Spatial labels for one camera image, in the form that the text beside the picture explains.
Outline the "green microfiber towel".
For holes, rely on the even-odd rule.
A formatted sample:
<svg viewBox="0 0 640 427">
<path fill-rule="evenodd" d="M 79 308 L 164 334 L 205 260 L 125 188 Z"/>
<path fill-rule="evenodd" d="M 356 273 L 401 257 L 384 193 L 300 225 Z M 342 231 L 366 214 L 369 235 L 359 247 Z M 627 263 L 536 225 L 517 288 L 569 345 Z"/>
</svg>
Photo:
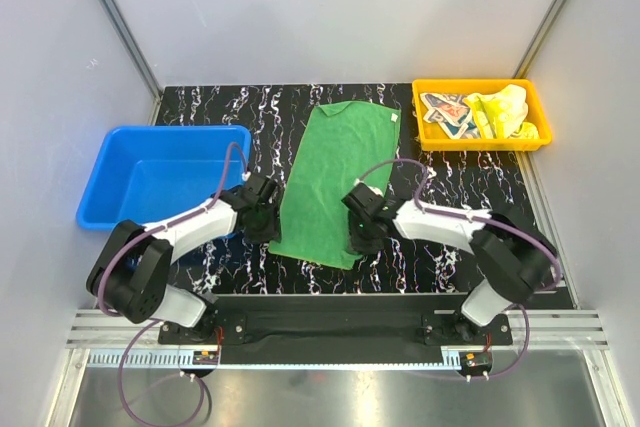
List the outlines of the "green microfiber towel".
<svg viewBox="0 0 640 427">
<path fill-rule="evenodd" d="M 375 165 L 395 157 L 401 112 L 366 101 L 319 105 L 310 115 L 280 206 L 281 240 L 269 252 L 349 270 L 342 199 Z"/>
</svg>

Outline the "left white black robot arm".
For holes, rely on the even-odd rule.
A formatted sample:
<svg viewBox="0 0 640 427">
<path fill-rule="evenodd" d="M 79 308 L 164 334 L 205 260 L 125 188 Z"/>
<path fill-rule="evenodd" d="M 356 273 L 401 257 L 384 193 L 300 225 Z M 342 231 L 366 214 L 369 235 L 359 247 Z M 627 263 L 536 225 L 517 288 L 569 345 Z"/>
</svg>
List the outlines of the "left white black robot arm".
<svg viewBox="0 0 640 427">
<path fill-rule="evenodd" d="M 196 207 L 149 224 L 119 222 L 86 281 L 99 308 L 133 324 L 159 320 L 196 343 L 215 333 L 215 302 L 169 284 L 171 266 L 187 253 L 235 234 L 250 244 L 281 238 L 280 184 L 247 173 L 242 184 L 214 193 Z"/>
</svg>

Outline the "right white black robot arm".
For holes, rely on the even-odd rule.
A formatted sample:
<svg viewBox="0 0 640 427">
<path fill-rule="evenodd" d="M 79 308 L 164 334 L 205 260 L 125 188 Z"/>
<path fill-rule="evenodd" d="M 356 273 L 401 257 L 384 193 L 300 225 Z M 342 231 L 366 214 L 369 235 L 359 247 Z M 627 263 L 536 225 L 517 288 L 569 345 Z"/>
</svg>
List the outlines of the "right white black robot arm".
<svg viewBox="0 0 640 427">
<path fill-rule="evenodd" d="M 429 321 L 424 337 L 462 344 L 483 342 L 494 319 L 534 293 L 552 290 L 560 273 L 557 250 L 527 218 L 509 207 L 468 210 L 383 194 L 359 181 L 342 199 L 348 245 L 371 255 L 386 239 L 439 243 L 471 254 L 483 280 L 442 322 Z"/>
</svg>

